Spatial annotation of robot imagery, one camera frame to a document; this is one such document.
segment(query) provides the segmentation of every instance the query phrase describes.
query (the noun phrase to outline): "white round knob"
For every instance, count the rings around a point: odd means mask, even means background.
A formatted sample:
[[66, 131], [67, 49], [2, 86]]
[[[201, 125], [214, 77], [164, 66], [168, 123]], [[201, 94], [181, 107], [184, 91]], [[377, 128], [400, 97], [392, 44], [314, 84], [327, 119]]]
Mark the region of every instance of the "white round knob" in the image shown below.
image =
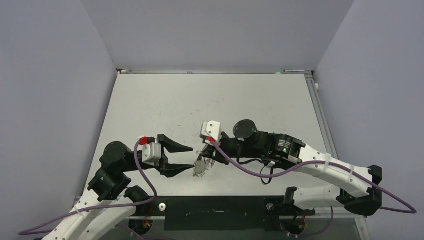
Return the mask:
[[165, 203], [161, 203], [161, 204], [159, 204], [159, 210], [160, 210], [161, 212], [165, 211], [165, 209], [167, 209], [167, 205], [166, 205]]

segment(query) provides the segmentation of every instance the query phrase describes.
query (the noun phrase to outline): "white tabletop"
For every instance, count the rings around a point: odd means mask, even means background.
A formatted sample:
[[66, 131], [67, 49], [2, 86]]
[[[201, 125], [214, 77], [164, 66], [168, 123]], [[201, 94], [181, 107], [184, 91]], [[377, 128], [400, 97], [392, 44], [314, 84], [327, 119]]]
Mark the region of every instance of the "white tabletop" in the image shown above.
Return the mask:
[[[204, 146], [199, 138], [203, 121], [221, 122], [222, 130], [233, 137], [233, 126], [243, 119], [253, 120], [259, 131], [288, 134], [326, 151], [302, 74], [119, 74], [86, 183], [101, 167], [99, 159], [110, 142], [132, 149], [140, 136], [165, 134], [194, 148], [168, 153], [169, 163], [193, 164], [196, 151]], [[245, 167], [259, 172], [262, 165]], [[259, 178], [220, 163], [200, 178], [193, 177], [191, 169], [173, 178], [154, 169], [145, 172], [160, 196], [278, 196], [288, 187], [328, 184], [293, 172], [262, 185]], [[132, 179], [130, 187], [139, 185], [153, 193], [139, 172], [126, 175]]]

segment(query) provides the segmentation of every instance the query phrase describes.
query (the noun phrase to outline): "gray wall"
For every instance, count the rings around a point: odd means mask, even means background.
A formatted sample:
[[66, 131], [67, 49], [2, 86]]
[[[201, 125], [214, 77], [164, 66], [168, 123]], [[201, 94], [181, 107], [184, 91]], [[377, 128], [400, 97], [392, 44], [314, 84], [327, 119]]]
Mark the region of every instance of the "gray wall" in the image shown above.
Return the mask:
[[318, 66], [353, 0], [81, 0], [122, 69]]
[[116, 78], [79, 0], [0, 7], [0, 239], [81, 194]]
[[356, 0], [315, 73], [340, 159], [381, 166], [381, 185], [418, 209], [378, 211], [374, 240], [424, 236], [423, 13], [422, 0]]

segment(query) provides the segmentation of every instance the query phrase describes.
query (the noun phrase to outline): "purple cable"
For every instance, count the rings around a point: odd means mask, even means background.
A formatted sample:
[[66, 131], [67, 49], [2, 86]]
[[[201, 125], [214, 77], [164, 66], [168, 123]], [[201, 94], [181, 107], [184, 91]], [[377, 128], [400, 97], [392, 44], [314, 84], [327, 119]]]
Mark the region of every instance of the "purple cable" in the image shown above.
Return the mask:
[[[258, 177], [258, 178], [267, 178], [267, 179], [269, 179], [269, 178], [276, 178], [276, 177], [281, 177], [281, 176], [283, 176], [283, 175], [286, 175], [286, 174], [288, 174], [288, 173], [290, 173], [290, 172], [293, 172], [294, 170], [297, 170], [297, 169], [299, 169], [299, 168], [301, 168], [301, 167], [303, 167], [303, 166], [306, 166], [306, 165], [311, 165], [311, 164], [325, 164], [326, 163], [326, 161], [320, 161], [320, 160], [314, 160], [314, 161], [306, 161], [306, 162], [302, 162], [302, 163], [300, 163], [300, 164], [297, 164], [297, 165], [295, 165], [295, 166], [293, 166], [293, 167], [291, 167], [291, 168], [289, 168], [289, 169], [287, 169], [287, 170], [285, 170], [285, 171], [282, 171], [282, 172], [279, 172], [279, 173], [275, 173], [275, 174], [269, 174], [269, 175], [266, 175], [266, 174], [259, 174], [259, 173], [257, 173], [257, 172], [254, 172], [254, 171], [250, 171], [250, 170], [248, 170], [248, 169], [246, 169], [246, 168], [244, 168], [244, 167], [242, 167], [241, 165], [239, 165], [239, 164], [237, 164], [237, 162], [235, 162], [234, 160], [232, 160], [221, 148], [220, 148], [220, 146], [217, 144], [217, 142], [212, 142], [212, 144], [213, 144], [213, 146], [216, 148], [216, 150], [218, 150], [218, 152], [227, 160], [227, 161], [229, 161], [231, 164], [233, 164], [236, 168], [238, 168], [238, 169], [240, 169], [240, 170], [242, 170], [243, 172], [245, 172], [245, 173], [247, 173], [247, 174], [250, 174], [250, 175], [252, 175], [252, 176], [255, 176], [255, 177]], [[334, 163], [334, 162], [329, 162], [328, 163], [330, 166], [335, 166], [335, 167], [338, 167], [338, 168], [340, 168], [340, 169], [343, 169], [343, 170], [345, 170], [346, 172], [351, 172], [351, 169], [350, 168], [347, 168], [347, 167], [345, 167], [345, 166], [343, 166], [343, 165], [340, 165], [340, 164], [337, 164], [337, 163]], [[359, 179], [361, 179], [362, 181], [364, 181], [364, 182], [366, 182], [367, 184], [369, 184], [369, 185], [371, 185], [371, 186], [373, 186], [374, 188], [376, 188], [376, 189], [378, 189], [378, 190], [380, 190], [380, 191], [382, 191], [383, 193], [385, 193], [385, 194], [387, 194], [387, 195], [389, 195], [391, 198], [393, 198], [393, 199], [395, 199], [396, 201], [398, 201], [399, 203], [401, 203], [401, 204], [403, 204], [403, 205], [405, 205], [407, 208], [409, 208], [410, 210], [402, 210], [402, 209], [397, 209], [397, 208], [391, 208], [391, 207], [385, 207], [385, 206], [382, 206], [382, 207], [380, 207], [380, 209], [383, 209], [383, 210], [387, 210], [387, 211], [392, 211], [392, 212], [397, 212], [397, 213], [405, 213], [405, 214], [416, 214], [417, 213], [417, 210], [413, 207], [413, 206], [411, 206], [409, 203], [407, 203], [406, 201], [404, 201], [404, 200], [402, 200], [402, 199], [400, 199], [399, 197], [397, 197], [396, 195], [394, 195], [393, 193], [391, 193], [391, 192], [389, 192], [389, 191], [387, 191], [386, 189], [384, 189], [384, 188], [382, 188], [381, 186], [379, 186], [379, 185], [377, 185], [377, 184], [375, 184], [375, 183], [373, 183], [372, 181], [370, 181], [370, 180], [368, 180], [368, 179], [366, 179], [365, 177], [363, 177], [363, 176], [361, 176], [360, 174], [358, 174], [358, 173], [356, 173], [355, 171], [352, 173], [355, 177], [357, 177], [357, 178], [359, 178]]]
[[[147, 200], [144, 201], [140, 201], [140, 202], [134, 202], [134, 203], [127, 203], [127, 204], [116, 204], [116, 205], [106, 205], [106, 206], [89, 206], [89, 207], [85, 207], [85, 208], [81, 208], [79, 209], [80, 212], [85, 212], [85, 211], [90, 211], [90, 210], [96, 210], [96, 209], [113, 209], [113, 208], [124, 208], [124, 207], [134, 207], [134, 206], [139, 206], [139, 205], [143, 205], [143, 204], [148, 204], [150, 202], [152, 202], [157, 196], [158, 196], [158, 192], [156, 191], [156, 188], [153, 186], [153, 184], [150, 182], [150, 180], [148, 179], [148, 177], [146, 176], [146, 174], [144, 173], [142, 166], [139, 163], [139, 158], [137, 156], [137, 149], [140, 145], [140, 142], [137, 141], [137, 143], [135, 144], [134, 147], [134, 159], [135, 159], [135, 164], [137, 165], [138, 171], [140, 172], [141, 176], [143, 177], [143, 179], [147, 182], [147, 184], [149, 185], [149, 187], [151, 188], [151, 190], [153, 191], [153, 196]], [[25, 229], [23, 231], [18, 232], [18, 235], [21, 236], [25, 236], [25, 235], [34, 235], [34, 234], [46, 234], [46, 233], [50, 233], [52, 230], [43, 230], [43, 231], [35, 231], [38, 230], [40, 228], [43, 228], [49, 224], [52, 224], [56, 221], [59, 221], [61, 219], [67, 218], [69, 216], [75, 215], [77, 214], [77, 211], [72, 211], [70, 213], [66, 213], [62, 216], [58, 216], [56, 218], [53, 218], [50, 221], [46, 221], [43, 224], [40, 224], [38, 226], [29, 228], [29, 229]]]
[[133, 233], [137, 238], [139, 238], [139, 239], [141, 239], [141, 240], [174, 240], [174, 239], [172, 239], [172, 238], [164, 238], [164, 237], [153, 237], [153, 236], [141, 236], [140, 234], [138, 234], [135, 230], [133, 230], [133, 229], [131, 229], [131, 228], [129, 228], [129, 227], [127, 227], [127, 226], [125, 226], [125, 225], [122, 225], [122, 224], [120, 224], [120, 223], [118, 223], [118, 225], [116, 225], [117, 227], [120, 227], [120, 228], [123, 228], [123, 229], [126, 229], [126, 230], [128, 230], [128, 231], [130, 231], [131, 233]]
[[308, 234], [299, 234], [299, 235], [297, 235], [297, 237], [298, 238], [308, 238], [308, 237], [313, 237], [313, 236], [320, 235], [320, 234], [322, 234], [323, 232], [327, 231], [330, 228], [331, 224], [333, 223], [333, 220], [334, 220], [334, 210], [333, 210], [333, 207], [331, 207], [331, 218], [330, 218], [330, 221], [328, 222], [327, 226], [325, 226], [323, 229], [321, 229], [321, 230], [319, 230], [317, 232], [308, 233]]

